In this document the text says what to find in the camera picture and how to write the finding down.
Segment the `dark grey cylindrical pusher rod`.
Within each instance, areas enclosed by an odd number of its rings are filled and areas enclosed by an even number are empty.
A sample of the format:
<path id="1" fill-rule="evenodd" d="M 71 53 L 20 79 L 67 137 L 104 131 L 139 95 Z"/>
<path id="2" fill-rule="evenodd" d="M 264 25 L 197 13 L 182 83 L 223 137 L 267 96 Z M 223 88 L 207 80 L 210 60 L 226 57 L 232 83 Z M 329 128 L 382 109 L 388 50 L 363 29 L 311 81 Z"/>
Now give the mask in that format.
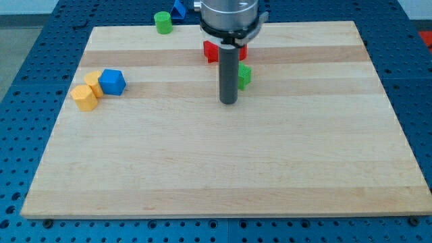
<path id="1" fill-rule="evenodd" d="M 219 48 L 219 100 L 226 105 L 238 99 L 239 56 L 237 48 Z"/>

